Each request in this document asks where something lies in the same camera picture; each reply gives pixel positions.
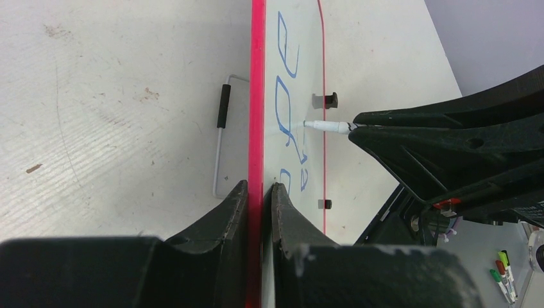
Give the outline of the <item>red marker pen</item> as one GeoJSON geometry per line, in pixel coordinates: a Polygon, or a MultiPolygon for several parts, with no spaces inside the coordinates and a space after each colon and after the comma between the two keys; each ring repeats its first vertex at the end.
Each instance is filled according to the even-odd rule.
{"type": "Polygon", "coordinates": [[[495,264],[497,266],[497,270],[499,272],[499,275],[501,277],[501,281],[506,289],[506,293],[508,294],[509,300],[512,304],[516,302],[516,296],[514,295],[514,291],[512,290],[509,280],[506,275],[506,268],[504,266],[504,263],[500,260],[496,260],[495,264]]]}

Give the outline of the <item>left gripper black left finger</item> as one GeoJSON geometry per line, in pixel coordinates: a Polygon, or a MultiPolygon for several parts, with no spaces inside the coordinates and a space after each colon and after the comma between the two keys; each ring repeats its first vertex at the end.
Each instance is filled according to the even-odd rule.
{"type": "Polygon", "coordinates": [[[12,239],[1,244],[2,307],[243,307],[248,184],[166,240],[12,239]]]}

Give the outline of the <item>white marker pen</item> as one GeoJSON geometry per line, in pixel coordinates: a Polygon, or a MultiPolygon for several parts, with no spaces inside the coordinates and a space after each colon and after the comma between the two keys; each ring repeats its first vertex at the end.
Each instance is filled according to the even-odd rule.
{"type": "Polygon", "coordinates": [[[305,128],[312,128],[322,132],[338,133],[348,135],[350,132],[361,127],[359,124],[348,122],[333,122],[333,121],[304,121],[305,128]]]}

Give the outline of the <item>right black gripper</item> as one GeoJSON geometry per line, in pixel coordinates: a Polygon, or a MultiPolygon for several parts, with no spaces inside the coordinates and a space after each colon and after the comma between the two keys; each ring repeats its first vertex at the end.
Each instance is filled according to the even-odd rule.
{"type": "Polygon", "coordinates": [[[360,113],[354,123],[378,126],[348,138],[431,203],[418,216],[418,235],[435,246],[461,218],[543,227],[542,113],[541,65],[469,96],[360,113]]]}

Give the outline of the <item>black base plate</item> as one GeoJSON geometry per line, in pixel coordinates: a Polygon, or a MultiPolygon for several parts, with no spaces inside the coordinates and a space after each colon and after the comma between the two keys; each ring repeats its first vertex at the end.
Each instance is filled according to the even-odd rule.
{"type": "Polygon", "coordinates": [[[417,245],[423,205],[399,185],[377,212],[356,244],[417,245]]]}

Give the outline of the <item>black whiteboard clip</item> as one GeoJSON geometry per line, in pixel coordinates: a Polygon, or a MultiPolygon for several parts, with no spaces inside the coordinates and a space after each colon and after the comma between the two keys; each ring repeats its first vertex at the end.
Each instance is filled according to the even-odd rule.
{"type": "Polygon", "coordinates": [[[325,96],[317,96],[315,94],[312,95],[312,107],[313,109],[325,109],[328,110],[330,108],[338,108],[338,97],[337,93],[333,92],[330,95],[325,96]]]}
{"type": "Polygon", "coordinates": [[[332,200],[329,200],[329,199],[318,200],[318,209],[329,210],[331,208],[332,208],[332,200]]]}

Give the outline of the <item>pink-framed whiteboard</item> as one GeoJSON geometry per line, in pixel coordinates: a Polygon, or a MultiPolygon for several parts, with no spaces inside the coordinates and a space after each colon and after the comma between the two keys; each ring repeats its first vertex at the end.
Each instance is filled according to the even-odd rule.
{"type": "Polygon", "coordinates": [[[248,131],[247,307],[272,307],[271,245],[264,196],[285,185],[294,206],[326,229],[325,135],[304,127],[323,120],[324,22],[319,1],[253,1],[248,131]]]}

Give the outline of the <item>dark green marker pen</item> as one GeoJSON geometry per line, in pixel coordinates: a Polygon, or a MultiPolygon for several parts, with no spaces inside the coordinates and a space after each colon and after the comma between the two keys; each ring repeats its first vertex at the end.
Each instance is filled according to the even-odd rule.
{"type": "Polygon", "coordinates": [[[494,281],[496,282],[496,284],[499,286],[499,289],[501,293],[503,294],[504,298],[506,299],[507,303],[509,305],[512,305],[514,302],[512,301],[512,298],[510,297],[509,292],[507,291],[504,283],[502,282],[502,278],[499,275],[499,273],[494,269],[493,270],[491,269],[489,272],[491,276],[493,277],[494,281]]]}

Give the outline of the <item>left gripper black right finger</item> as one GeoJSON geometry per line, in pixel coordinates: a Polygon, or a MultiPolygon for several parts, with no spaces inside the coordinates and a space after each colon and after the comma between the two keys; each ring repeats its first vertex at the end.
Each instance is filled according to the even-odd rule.
{"type": "Polygon", "coordinates": [[[458,257],[424,246],[343,246],[270,189],[277,307],[482,307],[458,257]]]}

